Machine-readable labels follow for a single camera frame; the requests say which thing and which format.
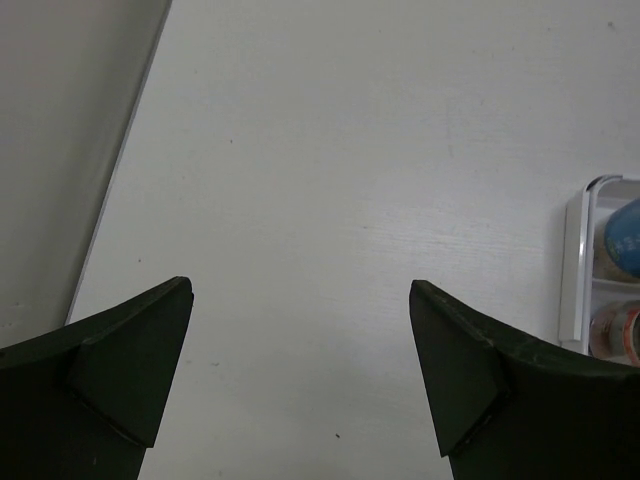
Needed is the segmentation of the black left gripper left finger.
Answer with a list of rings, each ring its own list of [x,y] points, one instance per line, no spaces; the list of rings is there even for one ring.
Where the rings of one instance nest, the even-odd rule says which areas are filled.
[[[4,479],[135,479],[153,448],[192,312],[174,277],[1,350]]]

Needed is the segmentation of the tall blue-label spice bottle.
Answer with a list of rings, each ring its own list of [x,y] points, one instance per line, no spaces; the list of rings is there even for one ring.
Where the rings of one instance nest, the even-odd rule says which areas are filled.
[[[602,220],[595,230],[594,276],[639,282],[639,199],[634,199]]]

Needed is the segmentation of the short silver-lid jar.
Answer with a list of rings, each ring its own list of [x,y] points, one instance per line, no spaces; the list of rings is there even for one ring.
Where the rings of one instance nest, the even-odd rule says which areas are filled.
[[[614,302],[593,316],[589,352],[600,360],[639,366],[639,302]]]

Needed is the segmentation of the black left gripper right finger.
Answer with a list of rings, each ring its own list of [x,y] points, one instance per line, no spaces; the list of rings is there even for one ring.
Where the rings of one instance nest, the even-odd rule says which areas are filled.
[[[562,349],[425,280],[410,320],[437,443],[457,479],[635,479],[639,372]]]

